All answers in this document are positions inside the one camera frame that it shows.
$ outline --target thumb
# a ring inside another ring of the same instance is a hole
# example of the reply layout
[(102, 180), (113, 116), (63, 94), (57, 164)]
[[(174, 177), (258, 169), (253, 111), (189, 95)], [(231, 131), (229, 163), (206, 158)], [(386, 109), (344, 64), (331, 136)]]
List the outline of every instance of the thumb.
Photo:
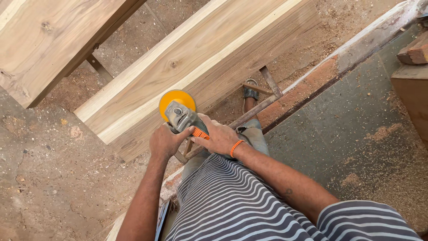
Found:
[(209, 140), (205, 140), (202, 137), (195, 137), (195, 136), (192, 136), (191, 140), (193, 142), (195, 142), (196, 144), (198, 144), (198, 145), (202, 145), (205, 148), (207, 148), (207, 146), (208, 146), (208, 144), (210, 142)]
[(195, 130), (194, 126), (188, 127), (184, 131), (182, 131), (181, 133), (177, 134), (176, 137), (178, 138), (178, 140), (180, 142), (183, 142), (184, 139), (186, 139), (188, 136), (190, 136), (190, 134), (192, 134), (194, 130)]

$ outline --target yellow sanding disc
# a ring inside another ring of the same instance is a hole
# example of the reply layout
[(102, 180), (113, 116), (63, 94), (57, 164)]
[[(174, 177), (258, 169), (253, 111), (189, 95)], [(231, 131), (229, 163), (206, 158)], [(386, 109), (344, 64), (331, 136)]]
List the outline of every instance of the yellow sanding disc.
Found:
[(165, 121), (168, 121), (168, 118), (165, 115), (165, 110), (168, 107), (169, 103), (171, 103), (173, 100), (177, 101), (178, 103), (186, 106), (191, 110), (196, 111), (195, 100), (189, 94), (182, 90), (172, 90), (164, 94), (159, 102), (159, 112)]

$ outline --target tattoo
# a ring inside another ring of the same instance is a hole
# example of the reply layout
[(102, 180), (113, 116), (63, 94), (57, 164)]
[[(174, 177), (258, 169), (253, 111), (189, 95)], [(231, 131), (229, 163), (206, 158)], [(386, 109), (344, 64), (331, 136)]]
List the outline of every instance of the tattoo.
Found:
[(283, 196), (284, 200), (285, 201), (292, 200), (292, 198), (290, 197), (291, 194), (293, 194), (293, 190), (291, 188), (287, 188), (287, 190), (285, 190), (285, 193)]

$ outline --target hand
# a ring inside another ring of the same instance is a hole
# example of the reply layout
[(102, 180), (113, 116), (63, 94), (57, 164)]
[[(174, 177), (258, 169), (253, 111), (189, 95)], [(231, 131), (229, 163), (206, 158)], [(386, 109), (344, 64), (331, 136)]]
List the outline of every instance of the hand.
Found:
[(239, 141), (236, 132), (229, 126), (222, 125), (216, 120), (211, 120), (204, 114), (198, 113), (198, 116), (207, 126), (210, 139), (205, 140), (202, 137), (192, 137), (191, 140), (207, 148), (212, 153), (229, 155), (232, 147)]
[(153, 132), (150, 138), (150, 152), (152, 157), (169, 160), (175, 155), (184, 139), (192, 134), (193, 130), (195, 130), (195, 127), (188, 127), (176, 135), (169, 129), (168, 124), (164, 123)]

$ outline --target concrete floor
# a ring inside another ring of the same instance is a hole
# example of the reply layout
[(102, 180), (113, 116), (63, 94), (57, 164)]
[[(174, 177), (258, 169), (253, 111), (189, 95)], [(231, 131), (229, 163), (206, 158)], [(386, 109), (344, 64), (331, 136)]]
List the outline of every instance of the concrete floor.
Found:
[(341, 200), (366, 199), (397, 209), (428, 231), (428, 151), (396, 96), (396, 54), (414, 25), (265, 135), (270, 154)]
[[(148, 4), (172, 31), (207, 2)], [(398, 2), (315, 0), (323, 24), (268, 66), (273, 77), (285, 88)], [(142, 6), (94, 55), (117, 76), (165, 35)], [(0, 90), (0, 240), (87, 240), (126, 209), (149, 154), (123, 162), (72, 113), (105, 84), (85, 62), (34, 109)], [(235, 119), (240, 101), (232, 96), (212, 117)], [(171, 160), (165, 176), (180, 166)]]

